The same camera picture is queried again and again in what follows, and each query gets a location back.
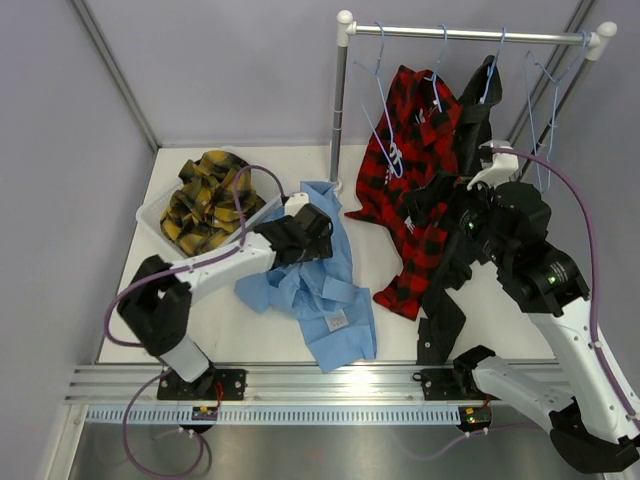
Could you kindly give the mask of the light blue shirt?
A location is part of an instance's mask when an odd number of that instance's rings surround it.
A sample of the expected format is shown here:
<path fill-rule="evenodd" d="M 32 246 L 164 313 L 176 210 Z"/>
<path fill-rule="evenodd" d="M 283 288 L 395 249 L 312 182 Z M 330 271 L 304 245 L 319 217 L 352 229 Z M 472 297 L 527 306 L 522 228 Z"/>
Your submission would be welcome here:
<path fill-rule="evenodd" d="M 295 318 L 325 373 L 357 360 L 374 360 L 377 337 L 371 293 L 354 283 L 342 205 L 329 182 L 302 181 L 300 190 L 331 218 L 333 256 L 250 275 L 236 282 L 234 292 L 258 314 L 273 307 Z"/>

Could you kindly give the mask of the yellow plaid shirt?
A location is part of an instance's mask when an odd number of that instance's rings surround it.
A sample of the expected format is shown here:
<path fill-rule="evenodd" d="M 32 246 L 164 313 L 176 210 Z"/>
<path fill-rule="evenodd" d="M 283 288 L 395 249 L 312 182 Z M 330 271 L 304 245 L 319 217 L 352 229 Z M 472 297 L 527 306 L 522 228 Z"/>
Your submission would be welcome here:
<path fill-rule="evenodd" d="M 189 160 L 178 174 L 182 187 L 175 190 L 160 218 L 160 230 L 183 254 L 197 256 L 221 246 L 240 228 L 240 218 L 250 218 L 265 206 L 247 162 L 225 150 L 210 150 Z"/>

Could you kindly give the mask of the light blue wire hanger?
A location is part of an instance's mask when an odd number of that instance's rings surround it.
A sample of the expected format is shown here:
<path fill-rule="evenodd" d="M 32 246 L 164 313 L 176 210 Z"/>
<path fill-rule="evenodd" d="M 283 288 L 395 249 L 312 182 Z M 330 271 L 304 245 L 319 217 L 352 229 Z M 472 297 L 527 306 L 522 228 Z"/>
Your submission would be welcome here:
<path fill-rule="evenodd" d="M 550 163 L 555 148 L 555 134 L 564 97 L 572 89 L 574 78 L 580 73 L 589 52 L 591 34 L 577 32 L 575 45 L 559 45 L 558 59 L 553 55 L 541 60 L 529 50 L 523 60 L 523 79 L 526 92 L 525 110 L 529 149 L 532 154 Z"/>

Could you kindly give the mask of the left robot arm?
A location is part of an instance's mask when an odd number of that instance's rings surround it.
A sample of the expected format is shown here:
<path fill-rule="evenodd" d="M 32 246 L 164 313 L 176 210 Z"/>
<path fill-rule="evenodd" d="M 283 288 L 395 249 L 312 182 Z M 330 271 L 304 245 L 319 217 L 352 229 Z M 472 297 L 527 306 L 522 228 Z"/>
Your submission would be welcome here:
<path fill-rule="evenodd" d="M 223 247 L 176 261 L 145 259 L 117 301 L 117 312 L 149 355 L 167 370 L 161 380 L 176 399 L 209 400 L 231 392 L 231 376 L 217 369 L 189 337 L 191 307 L 250 275 L 332 256 L 329 215 L 306 202 L 263 222 Z"/>

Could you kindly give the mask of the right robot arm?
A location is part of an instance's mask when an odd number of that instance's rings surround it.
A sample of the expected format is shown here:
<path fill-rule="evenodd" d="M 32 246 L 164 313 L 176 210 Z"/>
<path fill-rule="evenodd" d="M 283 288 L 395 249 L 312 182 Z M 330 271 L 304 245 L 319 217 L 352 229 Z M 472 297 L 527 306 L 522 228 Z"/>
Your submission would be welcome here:
<path fill-rule="evenodd" d="M 638 461 L 639 400 L 594 318 L 594 285 L 546 239 L 551 209 L 538 190 L 439 172 L 403 201 L 419 226 L 436 207 L 446 207 L 437 222 L 451 234 L 451 245 L 466 240 L 474 254 L 496 266 L 502 289 L 540 331 L 571 387 L 549 387 L 478 345 L 454 359 L 455 390 L 505 401 L 543 429 L 581 473 L 622 472 Z"/>

